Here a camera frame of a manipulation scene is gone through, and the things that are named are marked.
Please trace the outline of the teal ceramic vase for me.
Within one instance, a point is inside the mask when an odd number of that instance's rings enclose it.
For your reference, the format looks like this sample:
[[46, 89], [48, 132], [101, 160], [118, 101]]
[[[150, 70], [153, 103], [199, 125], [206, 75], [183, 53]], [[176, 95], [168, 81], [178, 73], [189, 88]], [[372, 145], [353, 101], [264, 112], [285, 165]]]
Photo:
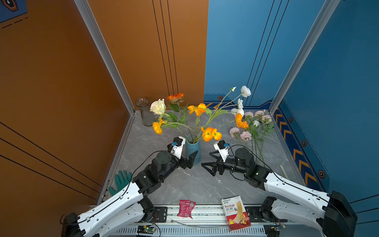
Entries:
[[186, 158], [188, 158], [192, 153], [197, 151], [196, 157], [194, 159], [194, 165], [197, 165], [200, 163], [201, 160], [201, 150], [200, 150], [200, 142], [197, 141], [194, 143], [195, 135], [189, 135], [186, 138], [186, 146], [185, 146], [185, 152], [186, 152]]

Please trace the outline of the pink carnation spray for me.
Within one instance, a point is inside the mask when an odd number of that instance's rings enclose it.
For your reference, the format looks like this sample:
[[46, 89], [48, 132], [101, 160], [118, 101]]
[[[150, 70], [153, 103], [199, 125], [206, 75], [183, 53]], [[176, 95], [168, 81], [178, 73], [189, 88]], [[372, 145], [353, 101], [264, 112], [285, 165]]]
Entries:
[[264, 164], [264, 142], [266, 137], [265, 131], [262, 127], [250, 125], [247, 129], [232, 127], [230, 129], [230, 136], [238, 140], [238, 142], [248, 147], [255, 154], [255, 161], [259, 165]]

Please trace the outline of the pink rose spray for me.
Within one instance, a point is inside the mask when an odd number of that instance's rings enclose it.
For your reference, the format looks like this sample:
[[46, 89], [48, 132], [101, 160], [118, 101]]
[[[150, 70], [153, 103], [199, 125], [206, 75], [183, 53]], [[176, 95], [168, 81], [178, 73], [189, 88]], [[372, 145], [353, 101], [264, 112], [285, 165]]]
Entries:
[[274, 125], [271, 116], [266, 110], [256, 112], [246, 112], [243, 121], [247, 122], [249, 127], [247, 130], [252, 134], [253, 138], [259, 138], [260, 133], [268, 136], [274, 132]]

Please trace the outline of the clear ribbed glass vase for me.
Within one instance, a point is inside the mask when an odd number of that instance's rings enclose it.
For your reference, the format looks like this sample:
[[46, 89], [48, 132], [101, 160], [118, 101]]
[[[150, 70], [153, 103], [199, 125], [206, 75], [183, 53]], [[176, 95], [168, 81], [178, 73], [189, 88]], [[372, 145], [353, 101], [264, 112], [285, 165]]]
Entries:
[[135, 105], [140, 110], [141, 119], [144, 126], [152, 126], [156, 121], [153, 112], [150, 111], [150, 101], [148, 98], [142, 97], [136, 100]]

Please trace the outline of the white rose flower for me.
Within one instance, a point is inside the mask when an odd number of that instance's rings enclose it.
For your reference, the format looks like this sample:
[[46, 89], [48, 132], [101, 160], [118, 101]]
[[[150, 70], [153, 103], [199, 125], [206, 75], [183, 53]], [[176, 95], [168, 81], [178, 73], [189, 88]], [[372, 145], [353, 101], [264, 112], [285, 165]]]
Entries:
[[174, 109], [173, 112], [166, 111], [166, 103], [164, 99], [153, 102], [150, 106], [150, 112], [158, 115], [158, 119], [152, 123], [153, 130], [156, 134], [162, 135], [164, 128], [177, 128], [184, 134], [187, 129], [190, 135], [193, 135], [193, 129], [187, 124], [187, 114], [183, 112], [181, 107], [176, 103], [169, 104], [169, 108]]

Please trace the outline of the orange gerbera flower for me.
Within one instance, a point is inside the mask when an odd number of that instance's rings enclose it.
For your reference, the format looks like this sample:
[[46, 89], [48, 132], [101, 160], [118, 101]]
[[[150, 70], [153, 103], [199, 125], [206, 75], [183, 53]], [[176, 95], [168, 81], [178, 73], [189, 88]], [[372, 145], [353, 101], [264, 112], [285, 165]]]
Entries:
[[185, 97], [184, 93], [178, 93], [175, 95], [168, 96], [167, 97], [167, 100], [169, 102], [168, 106], [173, 112], [179, 113], [180, 118], [177, 119], [177, 122], [184, 124], [186, 128], [188, 129], [189, 134], [193, 135], [193, 130], [189, 127], [187, 123], [187, 115], [188, 115], [187, 106], [188, 105], [184, 106], [184, 97]]

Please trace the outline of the white ranunculus spray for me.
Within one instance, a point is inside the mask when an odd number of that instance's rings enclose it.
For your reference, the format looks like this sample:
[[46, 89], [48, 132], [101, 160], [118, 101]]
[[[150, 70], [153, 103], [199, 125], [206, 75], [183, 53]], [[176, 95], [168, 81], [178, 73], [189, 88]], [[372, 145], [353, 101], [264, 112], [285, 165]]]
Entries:
[[[231, 93], [234, 92], [236, 87], [230, 89], [230, 91], [226, 94], [225, 98]], [[236, 124], [238, 127], [247, 128], [245, 124], [246, 122], [242, 121], [242, 118], [245, 114], [243, 109], [243, 99], [251, 96], [251, 90], [247, 86], [241, 87], [241, 94], [237, 96], [234, 100], [224, 103], [224, 99], [221, 102], [217, 103], [214, 106], [214, 110], [206, 109], [206, 113], [210, 115], [208, 122], [205, 126], [208, 126], [213, 119], [218, 117], [221, 114], [232, 114], [236, 119]]]

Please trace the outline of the yellow orange poppy spray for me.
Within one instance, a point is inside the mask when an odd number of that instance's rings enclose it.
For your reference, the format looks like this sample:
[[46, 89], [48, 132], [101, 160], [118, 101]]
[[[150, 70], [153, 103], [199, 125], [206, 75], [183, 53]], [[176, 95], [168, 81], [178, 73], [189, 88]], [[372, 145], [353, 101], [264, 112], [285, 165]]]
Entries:
[[[200, 140], [210, 142], [212, 139], [218, 141], [222, 138], [222, 134], [218, 132], [217, 128], [212, 128], [209, 124], [219, 115], [226, 113], [225, 110], [216, 109], [212, 111], [204, 103], [200, 103], [198, 106], [190, 105], [187, 107], [187, 110], [189, 115], [196, 115], [195, 130], [191, 136], [190, 143], [195, 144]], [[204, 126], [200, 127], [200, 117], [203, 114], [209, 115], [209, 119]]]

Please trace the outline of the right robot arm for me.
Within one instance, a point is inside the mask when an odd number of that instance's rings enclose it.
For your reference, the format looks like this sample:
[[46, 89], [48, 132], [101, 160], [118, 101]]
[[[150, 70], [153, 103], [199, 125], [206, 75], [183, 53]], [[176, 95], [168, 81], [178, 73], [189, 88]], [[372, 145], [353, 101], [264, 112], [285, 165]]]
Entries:
[[284, 202], [267, 197], [260, 208], [265, 220], [294, 221], [315, 228], [327, 237], [354, 236], [358, 217], [343, 194], [318, 191], [283, 178], [267, 164], [256, 164], [258, 157], [244, 146], [238, 148], [232, 157], [229, 148], [217, 149], [210, 156], [216, 161], [202, 163], [202, 167], [211, 175], [222, 175], [225, 171], [241, 173], [254, 188], [289, 200]]

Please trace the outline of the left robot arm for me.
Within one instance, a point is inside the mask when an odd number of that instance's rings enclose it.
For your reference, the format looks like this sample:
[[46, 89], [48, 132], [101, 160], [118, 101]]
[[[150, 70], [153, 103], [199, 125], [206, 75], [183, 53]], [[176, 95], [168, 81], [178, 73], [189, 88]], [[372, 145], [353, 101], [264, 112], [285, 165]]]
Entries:
[[176, 157], [171, 151], [160, 151], [119, 193], [80, 215], [71, 213], [62, 223], [63, 237], [108, 237], [121, 227], [135, 222], [148, 222], [155, 207], [148, 195], [177, 168], [191, 169], [197, 152], [188, 158]]

